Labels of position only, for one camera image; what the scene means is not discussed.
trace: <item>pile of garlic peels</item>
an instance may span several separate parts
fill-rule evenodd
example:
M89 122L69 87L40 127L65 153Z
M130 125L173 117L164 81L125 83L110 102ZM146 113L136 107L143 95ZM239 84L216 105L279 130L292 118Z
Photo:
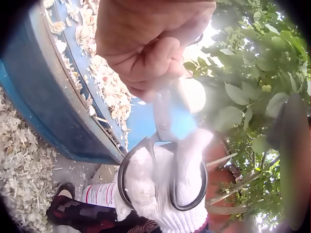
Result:
M46 6L51 6L50 1L44 0ZM84 82L88 85L90 81L93 81L98 86L96 92L105 103L108 105L111 112L111 118L115 119L117 124L121 127L125 134L125 146L126 150L128 147L128 132L129 129L126 125L126 120L131 113L131 99L135 98L130 94L126 85L120 80L119 75L114 72L107 64L106 60L99 55L96 55L96 42L95 42L95 32L97 24L97 11L99 6L99 0L80 0L81 8L74 8L72 6L71 0L65 0L64 2L68 16L79 23L76 27L75 38L77 44L81 47L81 55L89 55L90 64L87 69L90 75L85 75L83 77ZM46 10L46 16L48 18L51 32L54 34L60 34L65 29L65 24L63 22L53 23L49 17L49 13ZM69 18L66 19L67 26L72 26ZM66 44L58 39L55 39L56 46L60 52L62 59L65 63L66 68L72 80L75 83L75 88L77 91L82 89L82 85L78 79L78 72L74 70L72 64L66 56L64 51L66 49ZM95 109L92 106L93 100L90 96L87 98L82 95L87 107L89 108L90 116L96 115Z
M38 145L0 87L0 193L11 216L32 232L50 233L46 219L53 197L52 158L57 153Z
M95 79L95 83L98 85L97 94L104 99L111 111L111 118L116 119L125 133L124 139L127 149L129 129L126 120L131 113L131 99L134 96L130 94L119 75L108 66L106 60L96 55L95 33L99 1L84 0L80 3L83 5L80 8L82 24L76 27L76 42L85 53L91 56L91 76L89 78Z

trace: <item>scissors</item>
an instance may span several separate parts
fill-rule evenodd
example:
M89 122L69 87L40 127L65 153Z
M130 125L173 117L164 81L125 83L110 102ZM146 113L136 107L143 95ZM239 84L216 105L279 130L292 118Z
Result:
M190 204L181 206L177 202L177 189L176 189L176 179L178 174L178 166L177 166L177 157L176 157L176 149L178 145L178 138L171 131L171 117L170 117L170 103L171 103L172 95L170 89L163 89L156 95L156 98L153 102L153 115L156 126L156 132L149 138L145 137L141 140L123 159L120 169L118 172L118 190L122 200L134 210L131 201L125 190L125 172L130 163L131 157L134 153L140 148L145 147L149 152L153 167L156 168L156 157L154 153L153 146L157 142L170 142L173 144L174 155L173 155L173 166L171 168L170 174L170 182L169 182L169 197L173 207L179 211L187 211L195 208L204 198L207 188L207 171L203 162L200 164L201 178L202 178L202 186L197 198ZM155 183L155 198L158 200L158 179L157 176L153 176L153 181Z

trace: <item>gloved hand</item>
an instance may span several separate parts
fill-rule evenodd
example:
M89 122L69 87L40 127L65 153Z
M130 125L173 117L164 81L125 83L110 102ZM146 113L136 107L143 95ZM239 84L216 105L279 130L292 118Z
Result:
M211 132L198 129L181 140L177 148L178 175L176 180L177 201L180 205L191 203L199 194L202 179L200 163L202 151L210 143ZM145 148L139 149L131 158L125 173L125 188L132 206L139 216L154 220L163 233L200 232L207 223L205 198L195 208L188 211L176 210L169 198L169 177L173 153L154 146L157 170ZM155 184L152 173L158 175L158 200L155 198ZM119 192L115 194L118 221L122 221L131 212L123 202Z

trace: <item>tree trunk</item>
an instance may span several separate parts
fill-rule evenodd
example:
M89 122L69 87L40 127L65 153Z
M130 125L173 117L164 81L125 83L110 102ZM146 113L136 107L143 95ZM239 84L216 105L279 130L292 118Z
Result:
M275 160L273 160L270 164L267 165L267 167L272 167L275 163L277 163L280 160L280 157L278 156ZM211 198L209 200L207 200L205 202L206 206L210 206L213 205L225 198L227 198L228 196L231 196L232 194L234 194L235 192L237 192L238 190L242 189L243 187L245 187L248 183L250 183L251 181L257 179L258 177L260 177L262 174L262 171L258 171L255 172L253 175L251 176L246 176L244 179L242 179L240 182L236 183L233 185L232 189L230 191L226 191L223 192L219 195L217 195L214 198Z
M250 209L250 207L249 206L218 207L210 205L206 209L210 214L231 215L231 214L246 213Z

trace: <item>ground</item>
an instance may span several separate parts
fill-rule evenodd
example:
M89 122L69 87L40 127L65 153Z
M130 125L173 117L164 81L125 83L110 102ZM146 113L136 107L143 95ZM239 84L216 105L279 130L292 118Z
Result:
M46 210L57 187L71 182L76 200L84 187L110 183L117 167L66 159L35 135L0 87L0 193L12 217L31 232L74 233L68 226L52 227Z

